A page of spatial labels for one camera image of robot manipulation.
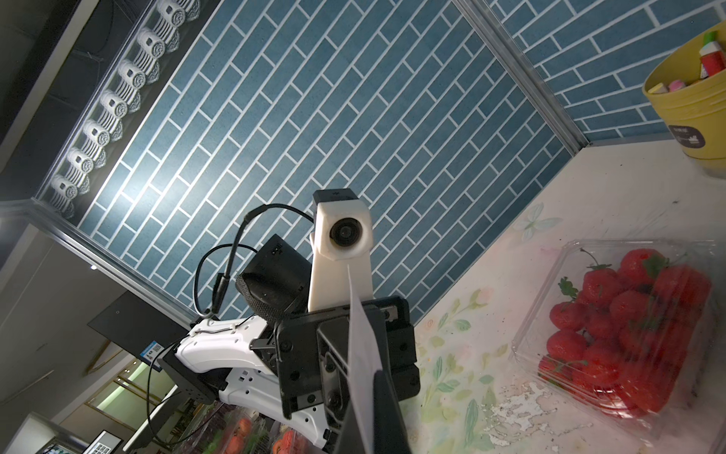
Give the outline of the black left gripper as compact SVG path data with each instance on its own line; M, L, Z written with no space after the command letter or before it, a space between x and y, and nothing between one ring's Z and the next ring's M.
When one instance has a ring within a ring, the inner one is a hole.
M380 355L397 400L415 397L421 382L408 301L391 296L366 301L362 308L374 331L374 338L362 343L363 351ZM342 418L350 400L349 327L349 306L294 315L276 325L277 376L285 417L323 404L334 418Z

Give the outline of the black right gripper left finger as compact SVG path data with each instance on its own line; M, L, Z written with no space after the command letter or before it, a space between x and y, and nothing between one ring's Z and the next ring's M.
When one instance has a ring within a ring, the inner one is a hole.
M354 408L346 410L334 454L365 454L369 452L369 418L358 420Z

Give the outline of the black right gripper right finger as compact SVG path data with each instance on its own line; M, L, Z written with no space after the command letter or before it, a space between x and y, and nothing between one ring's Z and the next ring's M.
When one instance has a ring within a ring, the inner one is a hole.
M395 389L384 371L374 375L374 453L411 453Z

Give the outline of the white fruit sticker sheet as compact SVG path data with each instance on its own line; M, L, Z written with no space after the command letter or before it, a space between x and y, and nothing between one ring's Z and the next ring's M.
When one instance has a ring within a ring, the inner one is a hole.
M374 453L374 378L382 370L377 340L347 268L350 288L348 382L364 452Z

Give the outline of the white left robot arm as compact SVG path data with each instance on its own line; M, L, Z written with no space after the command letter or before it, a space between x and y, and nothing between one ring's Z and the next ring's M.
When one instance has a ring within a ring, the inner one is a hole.
M270 238L238 276L253 316L204 320L178 344L189 372L225 372L226 404L288 423L332 453L407 453L400 402L419 393L408 302L374 299L371 238L344 227L304 258Z

